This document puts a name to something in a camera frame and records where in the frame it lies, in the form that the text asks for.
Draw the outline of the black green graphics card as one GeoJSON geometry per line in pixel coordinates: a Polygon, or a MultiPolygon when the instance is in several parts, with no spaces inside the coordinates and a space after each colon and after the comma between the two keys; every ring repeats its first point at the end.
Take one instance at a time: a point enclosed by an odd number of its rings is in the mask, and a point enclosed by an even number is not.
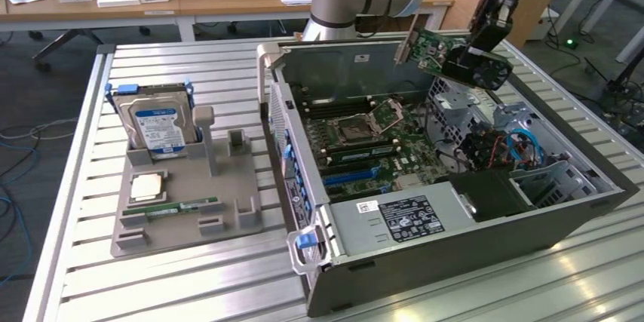
{"type": "Polygon", "coordinates": [[[443,35],[414,27],[399,46],[395,61],[415,63],[422,71],[468,87],[498,90],[510,78],[514,66],[492,51],[483,53],[478,63],[467,63],[468,36],[443,35]]]}

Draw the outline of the white box red button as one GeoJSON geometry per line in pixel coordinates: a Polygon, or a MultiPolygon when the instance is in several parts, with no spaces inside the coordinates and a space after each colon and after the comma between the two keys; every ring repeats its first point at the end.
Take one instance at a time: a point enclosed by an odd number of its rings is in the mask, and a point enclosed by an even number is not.
{"type": "Polygon", "coordinates": [[[542,41],[547,37],[556,21],[559,20],[559,16],[559,13],[550,7],[544,9],[532,32],[527,37],[528,41],[542,41]]]}

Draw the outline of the silver disk bay cage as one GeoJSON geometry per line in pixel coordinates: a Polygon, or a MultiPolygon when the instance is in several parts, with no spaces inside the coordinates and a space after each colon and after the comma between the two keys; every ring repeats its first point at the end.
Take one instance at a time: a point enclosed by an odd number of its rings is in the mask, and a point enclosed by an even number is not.
{"type": "Polygon", "coordinates": [[[431,132],[460,144],[472,127],[494,124],[494,112],[499,101],[479,88],[435,78],[428,90],[431,132]]]}

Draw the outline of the metal socket cover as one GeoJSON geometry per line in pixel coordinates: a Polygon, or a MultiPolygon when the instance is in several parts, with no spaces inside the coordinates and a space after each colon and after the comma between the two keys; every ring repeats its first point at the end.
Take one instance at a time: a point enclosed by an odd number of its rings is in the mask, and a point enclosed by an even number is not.
{"type": "Polygon", "coordinates": [[[400,103],[394,99],[384,100],[371,111],[370,118],[374,130],[382,134],[404,119],[400,103]]]}

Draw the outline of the black floor stand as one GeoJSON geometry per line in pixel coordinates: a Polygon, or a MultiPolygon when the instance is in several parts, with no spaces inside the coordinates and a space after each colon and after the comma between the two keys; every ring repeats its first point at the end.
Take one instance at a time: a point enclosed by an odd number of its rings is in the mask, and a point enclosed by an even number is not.
{"type": "Polygon", "coordinates": [[[620,124],[644,131],[644,81],[632,80],[635,70],[644,61],[644,49],[628,62],[615,78],[607,78],[592,61],[586,57],[586,71],[599,75],[604,82],[599,98],[592,100],[604,115],[614,116],[620,124]]]}

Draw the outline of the green motherboard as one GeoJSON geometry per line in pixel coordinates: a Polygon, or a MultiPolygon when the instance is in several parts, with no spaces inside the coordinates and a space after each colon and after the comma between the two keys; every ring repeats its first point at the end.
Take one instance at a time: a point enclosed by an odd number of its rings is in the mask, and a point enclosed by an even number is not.
{"type": "Polygon", "coordinates": [[[334,186],[323,185],[332,203],[402,191],[396,186],[396,178],[404,174],[416,173],[424,180],[426,185],[446,180],[451,170],[440,160],[440,154],[436,152],[436,147],[430,141],[420,124],[424,106],[416,102],[414,95],[386,94],[344,100],[306,99],[299,102],[298,111],[322,183],[326,176],[352,173],[374,167],[380,169],[375,179],[347,182],[334,186]],[[394,99],[400,103],[404,119],[380,134],[383,139],[348,146],[331,146],[327,121],[360,113],[370,115],[374,108],[387,99],[394,99]],[[384,158],[342,164],[328,164],[327,162],[327,156],[332,152],[376,146],[398,146],[399,149],[395,155],[384,158]]]}

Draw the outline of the CPU socket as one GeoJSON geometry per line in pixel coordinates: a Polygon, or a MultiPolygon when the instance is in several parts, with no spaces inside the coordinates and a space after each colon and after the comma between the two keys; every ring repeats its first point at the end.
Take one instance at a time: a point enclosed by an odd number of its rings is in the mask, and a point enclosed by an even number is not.
{"type": "Polygon", "coordinates": [[[327,134],[331,146],[348,146],[383,139],[371,125],[371,117],[367,113],[328,120],[327,134]]]}

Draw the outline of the green RAM stick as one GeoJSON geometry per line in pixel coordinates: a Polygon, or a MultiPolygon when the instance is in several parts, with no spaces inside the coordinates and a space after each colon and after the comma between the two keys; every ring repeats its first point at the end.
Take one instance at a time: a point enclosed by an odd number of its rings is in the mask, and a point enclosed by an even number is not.
{"type": "Polygon", "coordinates": [[[374,158],[384,158],[395,155],[398,146],[376,146],[363,149],[352,149],[348,151],[332,152],[327,156],[328,164],[342,164],[354,161],[362,161],[374,158]]]}
{"type": "Polygon", "coordinates": [[[122,214],[131,216],[135,214],[144,214],[148,217],[168,216],[179,213],[192,213],[199,210],[200,207],[219,202],[219,198],[204,198],[194,201],[175,202],[150,205],[144,207],[135,207],[126,209],[122,214]]]}

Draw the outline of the silver chipset heatsink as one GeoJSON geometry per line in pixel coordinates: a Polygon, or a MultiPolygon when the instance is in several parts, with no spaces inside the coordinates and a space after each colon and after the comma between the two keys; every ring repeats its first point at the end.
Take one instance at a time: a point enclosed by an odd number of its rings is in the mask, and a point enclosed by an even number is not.
{"type": "Polygon", "coordinates": [[[396,186],[400,190],[422,187],[424,185],[426,182],[416,173],[404,174],[396,178],[396,186]]]}

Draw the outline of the blue expansion slot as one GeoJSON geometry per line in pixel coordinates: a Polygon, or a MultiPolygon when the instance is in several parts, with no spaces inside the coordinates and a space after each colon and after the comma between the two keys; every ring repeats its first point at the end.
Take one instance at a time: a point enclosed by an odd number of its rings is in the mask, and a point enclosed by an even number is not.
{"type": "Polygon", "coordinates": [[[355,182],[366,179],[375,179],[378,177],[379,171],[380,169],[378,167],[374,167],[371,169],[356,171],[352,173],[326,176],[323,178],[323,185],[334,186],[347,182],[355,182]]]}

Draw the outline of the grey power supply unit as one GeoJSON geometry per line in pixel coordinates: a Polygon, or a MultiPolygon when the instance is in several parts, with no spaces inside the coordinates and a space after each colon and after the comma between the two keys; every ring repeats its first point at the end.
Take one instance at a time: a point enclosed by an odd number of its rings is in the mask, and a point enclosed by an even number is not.
{"type": "Polygon", "coordinates": [[[335,258],[362,259],[476,225],[450,182],[324,205],[322,227],[335,258]]]}

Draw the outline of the grey open PC case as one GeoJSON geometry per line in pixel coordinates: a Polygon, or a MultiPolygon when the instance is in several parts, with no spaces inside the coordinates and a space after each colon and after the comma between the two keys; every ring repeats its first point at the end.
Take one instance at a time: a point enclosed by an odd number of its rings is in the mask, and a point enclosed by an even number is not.
{"type": "Polygon", "coordinates": [[[415,63],[396,63],[400,44],[400,38],[271,41],[258,48],[262,121],[287,220],[287,250],[311,317],[336,315],[548,250],[638,192],[628,176],[572,127],[582,118],[579,103],[563,93],[546,101],[544,96],[552,92],[550,80],[504,47],[495,54],[507,58],[512,73],[498,90],[486,90],[499,101],[495,123],[472,127],[460,144],[444,139],[440,132],[431,132],[428,90],[434,79],[442,77],[422,71],[415,63]],[[411,94],[424,106],[420,124],[451,170],[442,182],[452,184],[476,225],[376,256],[335,258],[319,216],[320,208],[334,203],[314,161],[298,104],[306,99],[344,100],[386,94],[411,94]],[[287,144],[294,145],[295,156],[284,160],[287,144]],[[568,161],[580,170],[598,187],[598,194],[538,208],[510,173],[558,161],[568,161]],[[306,233],[315,233],[318,246],[299,250],[295,239],[306,233]]]}

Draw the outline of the hard disk blue carrier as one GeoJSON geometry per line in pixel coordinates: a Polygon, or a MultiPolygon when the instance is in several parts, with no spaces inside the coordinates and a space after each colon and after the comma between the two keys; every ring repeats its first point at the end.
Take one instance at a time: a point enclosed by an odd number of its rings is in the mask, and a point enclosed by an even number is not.
{"type": "Polygon", "coordinates": [[[190,81],[152,85],[108,83],[104,95],[120,117],[131,149],[147,151],[154,160],[187,154],[187,146],[200,141],[192,121],[190,81]]]}

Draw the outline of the grey parts rack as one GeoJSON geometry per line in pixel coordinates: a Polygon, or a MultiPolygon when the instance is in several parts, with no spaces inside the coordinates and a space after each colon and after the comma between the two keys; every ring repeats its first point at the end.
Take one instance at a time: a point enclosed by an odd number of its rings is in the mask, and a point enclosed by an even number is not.
{"type": "Polygon", "coordinates": [[[259,185],[251,142],[242,129],[214,139],[211,107],[199,106],[192,121],[203,134],[178,158],[154,160],[144,150],[128,150],[114,226],[111,254],[123,257],[167,251],[252,235],[264,229],[259,185]],[[136,175],[163,176],[162,194],[150,201],[132,202],[131,182],[136,175]],[[156,204],[219,198],[192,213],[148,217],[143,213],[124,216],[126,209],[156,204]]]}

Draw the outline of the silver CPU chip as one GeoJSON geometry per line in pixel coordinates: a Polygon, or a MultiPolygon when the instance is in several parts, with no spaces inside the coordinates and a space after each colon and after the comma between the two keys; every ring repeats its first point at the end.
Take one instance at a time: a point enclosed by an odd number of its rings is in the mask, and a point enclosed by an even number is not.
{"type": "Polygon", "coordinates": [[[163,190],[163,176],[158,173],[136,175],[131,182],[130,199],[132,202],[154,200],[163,190]]]}

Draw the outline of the dark wheeled chair base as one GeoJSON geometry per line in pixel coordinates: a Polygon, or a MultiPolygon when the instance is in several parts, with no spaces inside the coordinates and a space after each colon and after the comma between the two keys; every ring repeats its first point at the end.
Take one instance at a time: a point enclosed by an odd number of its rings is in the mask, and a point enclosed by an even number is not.
{"type": "MultiPolygon", "coordinates": [[[[151,30],[147,26],[139,26],[138,30],[142,35],[150,36],[151,30]]],[[[28,37],[35,41],[43,40],[43,33],[40,31],[28,31],[28,37]]],[[[96,45],[103,45],[104,42],[100,40],[92,29],[70,29],[67,30],[56,39],[52,41],[42,51],[32,57],[35,68],[40,72],[51,71],[51,64],[43,62],[43,58],[48,56],[54,51],[56,51],[64,44],[67,44],[75,37],[84,36],[96,45]]]]}

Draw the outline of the silver drive bay bracket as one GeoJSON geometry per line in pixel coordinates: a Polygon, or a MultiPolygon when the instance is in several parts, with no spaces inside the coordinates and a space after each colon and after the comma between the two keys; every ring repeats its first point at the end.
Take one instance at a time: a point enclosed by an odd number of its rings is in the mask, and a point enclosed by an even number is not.
{"type": "Polygon", "coordinates": [[[514,170],[510,175],[538,208],[598,194],[598,187],[568,161],[534,170],[514,170]]]}

